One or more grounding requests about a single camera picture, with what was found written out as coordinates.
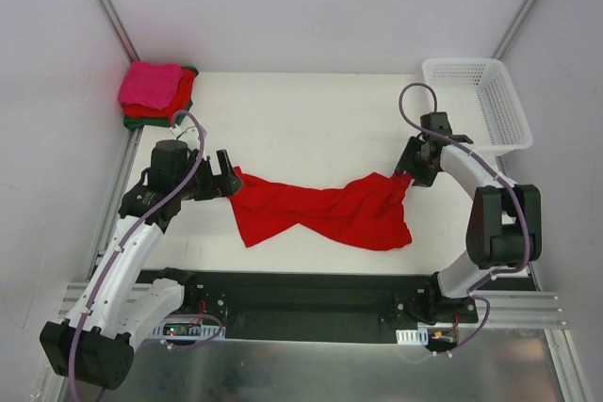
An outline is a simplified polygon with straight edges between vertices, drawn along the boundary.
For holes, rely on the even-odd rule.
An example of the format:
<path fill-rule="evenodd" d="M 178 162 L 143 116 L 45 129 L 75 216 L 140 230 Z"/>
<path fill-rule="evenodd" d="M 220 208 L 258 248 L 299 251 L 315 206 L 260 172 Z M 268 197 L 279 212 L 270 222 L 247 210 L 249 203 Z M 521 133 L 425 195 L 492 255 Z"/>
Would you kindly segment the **white plastic basket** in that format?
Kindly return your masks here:
<path fill-rule="evenodd" d="M 501 61 L 429 58 L 422 63 L 422 71 L 454 133 L 472 139 L 481 155 L 500 157 L 532 145 L 524 109 Z"/>

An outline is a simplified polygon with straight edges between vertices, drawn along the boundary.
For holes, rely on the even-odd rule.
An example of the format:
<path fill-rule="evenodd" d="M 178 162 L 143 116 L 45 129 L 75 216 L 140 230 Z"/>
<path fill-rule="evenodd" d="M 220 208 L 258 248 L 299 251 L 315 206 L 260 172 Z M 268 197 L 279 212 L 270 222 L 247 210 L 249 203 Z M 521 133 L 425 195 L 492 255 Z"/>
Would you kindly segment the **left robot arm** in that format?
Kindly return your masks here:
<path fill-rule="evenodd" d="M 200 295 L 189 271 L 167 268 L 133 304 L 127 302 L 143 265 L 185 201 L 231 197 L 242 187 L 229 155 L 220 172 L 199 149 L 177 139 L 155 144 L 149 166 L 122 198 L 113 237 L 82 295 L 40 342 L 53 371 L 105 390 L 122 385 L 136 351 L 170 314 L 193 314 Z"/>

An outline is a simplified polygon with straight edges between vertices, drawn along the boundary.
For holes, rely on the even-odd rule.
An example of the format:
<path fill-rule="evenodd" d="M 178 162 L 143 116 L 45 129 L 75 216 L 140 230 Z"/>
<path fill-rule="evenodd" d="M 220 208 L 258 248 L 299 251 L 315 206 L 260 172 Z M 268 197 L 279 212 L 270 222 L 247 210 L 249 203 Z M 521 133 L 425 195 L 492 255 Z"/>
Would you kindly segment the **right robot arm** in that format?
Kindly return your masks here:
<path fill-rule="evenodd" d="M 404 302 L 415 321 L 446 321 L 487 281 L 523 270 L 542 251 L 541 194 L 496 171 L 455 135 L 444 112 L 420 118 L 395 172 L 414 186 L 430 187 L 440 173 L 451 176 L 472 200 L 465 251 L 445 269 L 432 274 L 422 292 Z"/>

